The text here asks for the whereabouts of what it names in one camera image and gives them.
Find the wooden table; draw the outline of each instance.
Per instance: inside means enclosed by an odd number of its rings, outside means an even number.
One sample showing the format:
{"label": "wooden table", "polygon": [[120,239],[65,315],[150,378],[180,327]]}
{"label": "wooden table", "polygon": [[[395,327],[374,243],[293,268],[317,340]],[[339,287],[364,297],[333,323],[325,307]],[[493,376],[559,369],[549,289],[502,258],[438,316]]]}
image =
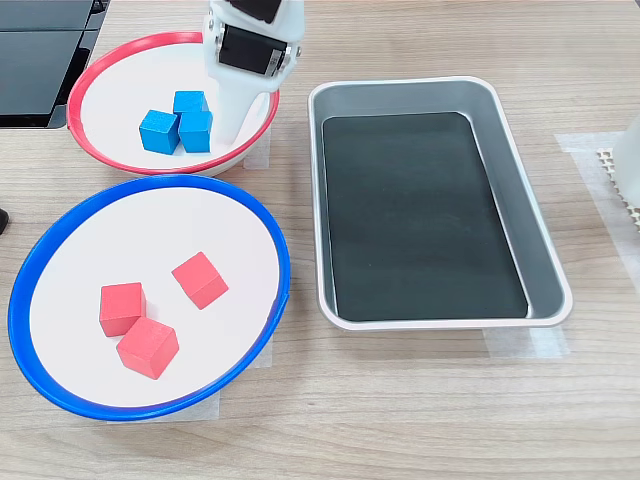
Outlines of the wooden table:
{"label": "wooden table", "polygon": [[[114,2],[94,59],[197,30],[204,3]],[[220,419],[106,424],[53,406],[13,359],[6,309],[42,233],[128,175],[66,129],[0,131],[3,479],[640,478],[640,302],[555,133],[623,130],[640,112],[632,0],[309,0],[271,167],[221,178],[277,217],[293,259],[273,367],[223,390]],[[315,301],[307,95],[330,80],[475,75],[500,94],[575,294],[558,359],[491,357],[480,331],[349,335]]]}

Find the cube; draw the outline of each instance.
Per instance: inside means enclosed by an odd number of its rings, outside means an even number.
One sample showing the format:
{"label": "cube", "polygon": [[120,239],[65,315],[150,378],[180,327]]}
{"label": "cube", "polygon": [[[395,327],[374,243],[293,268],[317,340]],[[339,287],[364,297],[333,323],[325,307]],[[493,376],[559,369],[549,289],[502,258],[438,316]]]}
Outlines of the cube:
{"label": "cube", "polygon": [[122,337],[116,350],[125,367],[157,380],[179,348],[173,328],[140,317]]}
{"label": "cube", "polygon": [[208,112],[207,99],[202,91],[176,92],[173,97],[173,113],[180,117],[185,112]]}
{"label": "cube", "polygon": [[141,283],[102,287],[100,325],[107,337],[124,335],[147,314],[147,300]]}
{"label": "cube", "polygon": [[140,124],[142,146],[150,152],[172,155],[180,143],[178,125],[177,115],[149,110]]}
{"label": "cube", "polygon": [[229,290],[216,268],[202,252],[191,257],[172,273],[184,293],[200,310]]}
{"label": "cube", "polygon": [[184,112],[180,117],[178,133],[188,153],[208,152],[211,139],[211,112]]}

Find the metal tray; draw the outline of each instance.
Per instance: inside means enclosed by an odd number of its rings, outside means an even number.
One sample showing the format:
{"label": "metal tray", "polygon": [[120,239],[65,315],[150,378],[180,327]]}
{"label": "metal tray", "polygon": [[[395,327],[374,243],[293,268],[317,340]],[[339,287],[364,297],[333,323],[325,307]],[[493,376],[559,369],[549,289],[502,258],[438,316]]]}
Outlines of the metal tray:
{"label": "metal tray", "polygon": [[309,97],[318,303],[354,331],[542,327],[573,299],[494,89],[472,77]]}

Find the red-rimmed bowl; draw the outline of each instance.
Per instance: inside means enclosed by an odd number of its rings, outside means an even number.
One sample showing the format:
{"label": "red-rimmed bowl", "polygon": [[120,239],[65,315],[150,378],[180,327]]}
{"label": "red-rimmed bowl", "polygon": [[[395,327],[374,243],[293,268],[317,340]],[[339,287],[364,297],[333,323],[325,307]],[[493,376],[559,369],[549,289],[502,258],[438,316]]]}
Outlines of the red-rimmed bowl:
{"label": "red-rimmed bowl", "polygon": [[[210,153],[173,155],[142,147],[138,127],[148,110],[171,112],[177,90],[202,90],[214,115]],[[126,43],[94,62],[78,79],[67,122],[78,144],[114,168],[140,175],[217,175],[238,163],[268,130],[279,92],[261,94],[232,145],[216,143],[218,84],[205,71],[200,32],[168,32]]]}

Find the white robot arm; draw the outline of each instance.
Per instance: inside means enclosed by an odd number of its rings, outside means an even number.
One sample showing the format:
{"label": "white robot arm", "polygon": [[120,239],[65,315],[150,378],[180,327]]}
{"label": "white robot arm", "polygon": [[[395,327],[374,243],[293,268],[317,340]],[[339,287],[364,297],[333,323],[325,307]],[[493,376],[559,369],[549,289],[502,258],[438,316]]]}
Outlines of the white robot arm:
{"label": "white robot arm", "polygon": [[275,92],[300,56],[303,0],[209,0],[205,65],[219,84],[215,134],[233,143],[256,97]]}

